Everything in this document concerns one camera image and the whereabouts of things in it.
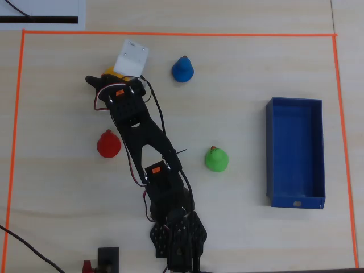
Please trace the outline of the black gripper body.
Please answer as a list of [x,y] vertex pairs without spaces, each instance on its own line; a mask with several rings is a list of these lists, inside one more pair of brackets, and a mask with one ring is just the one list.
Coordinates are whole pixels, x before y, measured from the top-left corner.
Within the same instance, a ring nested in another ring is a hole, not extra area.
[[121,79],[118,77],[100,77],[98,79],[99,98],[114,100],[146,95],[144,85],[138,79]]

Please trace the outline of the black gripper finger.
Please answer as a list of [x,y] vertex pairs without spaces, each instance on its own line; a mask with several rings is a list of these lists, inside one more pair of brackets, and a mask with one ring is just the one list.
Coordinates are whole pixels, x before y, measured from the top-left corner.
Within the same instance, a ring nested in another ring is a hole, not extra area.
[[103,87],[106,86],[105,84],[105,79],[101,76],[101,77],[94,77],[94,76],[86,76],[85,77],[85,81],[91,85],[92,87],[95,88],[95,90],[100,90]]

